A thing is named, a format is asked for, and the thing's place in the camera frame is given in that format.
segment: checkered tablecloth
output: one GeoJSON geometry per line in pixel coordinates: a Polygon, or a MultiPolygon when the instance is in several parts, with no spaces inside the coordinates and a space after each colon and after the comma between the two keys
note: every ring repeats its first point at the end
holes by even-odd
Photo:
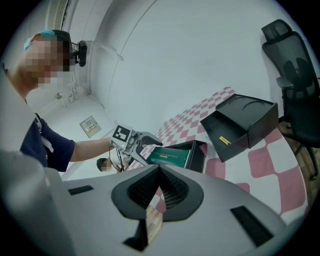
{"type": "MultiPolygon", "coordinates": [[[[303,216],[308,208],[306,188],[298,162],[285,138],[276,128],[252,148],[221,162],[200,120],[216,110],[216,105],[233,95],[235,91],[225,87],[199,104],[166,121],[156,136],[163,146],[192,140],[206,142],[201,146],[205,154],[203,173],[230,181],[256,197],[278,213],[286,223],[303,216]]],[[[147,158],[155,145],[143,149],[147,158]]],[[[142,165],[134,161],[128,170],[142,165]]],[[[166,211],[160,189],[151,206],[166,211]]]]}

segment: chair wheel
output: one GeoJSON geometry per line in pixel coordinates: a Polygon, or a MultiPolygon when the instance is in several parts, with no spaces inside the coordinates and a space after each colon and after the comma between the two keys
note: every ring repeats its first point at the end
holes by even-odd
{"type": "Polygon", "coordinates": [[[310,181],[314,181],[316,178],[317,178],[316,175],[311,175],[311,176],[310,176],[310,181]]]}

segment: chair headrest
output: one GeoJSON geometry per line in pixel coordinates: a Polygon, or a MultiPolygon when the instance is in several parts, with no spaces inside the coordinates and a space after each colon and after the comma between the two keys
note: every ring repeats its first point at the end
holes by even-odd
{"type": "Polygon", "coordinates": [[[267,43],[283,40],[292,34],[291,27],[282,19],[277,19],[261,28],[267,43]]]}

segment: open box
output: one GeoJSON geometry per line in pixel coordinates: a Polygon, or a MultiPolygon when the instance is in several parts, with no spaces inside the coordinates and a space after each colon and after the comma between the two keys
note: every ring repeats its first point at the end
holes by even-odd
{"type": "Polygon", "coordinates": [[[202,173],[205,164],[205,154],[202,152],[200,145],[205,144],[205,142],[198,140],[190,140],[176,145],[166,146],[169,149],[178,150],[190,150],[190,154],[186,161],[185,168],[202,173]]]}
{"type": "Polygon", "coordinates": [[[201,120],[222,162],[252,148],[278,125],[278,104],[234,94],[201,120]],[[219,138],[231,144],[226,145],[219,138]]]}

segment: yellow sticker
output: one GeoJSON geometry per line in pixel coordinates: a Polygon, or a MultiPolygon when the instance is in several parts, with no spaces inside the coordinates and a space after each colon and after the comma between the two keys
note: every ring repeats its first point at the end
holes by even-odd
{"type": "Polygon", "coordinates": [[[227,146],[229,145],[229,144],[231,144],[231,142],[229,141],[229,140],[227,140],[227,139],[225,139],[224,137],[220,137],[219,138],[224,144],[226,144],[227,146]]]}

